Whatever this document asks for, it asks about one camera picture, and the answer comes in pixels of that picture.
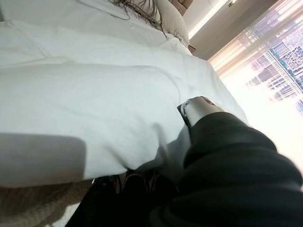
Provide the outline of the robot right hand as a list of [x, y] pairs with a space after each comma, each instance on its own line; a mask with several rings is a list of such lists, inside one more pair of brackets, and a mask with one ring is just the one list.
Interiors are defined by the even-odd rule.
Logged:
[[266, 135], [203, 96], [178, 109], [191, 140], [179, 183], [97, 178], [68, 226], [302, 226], [302, 175]]

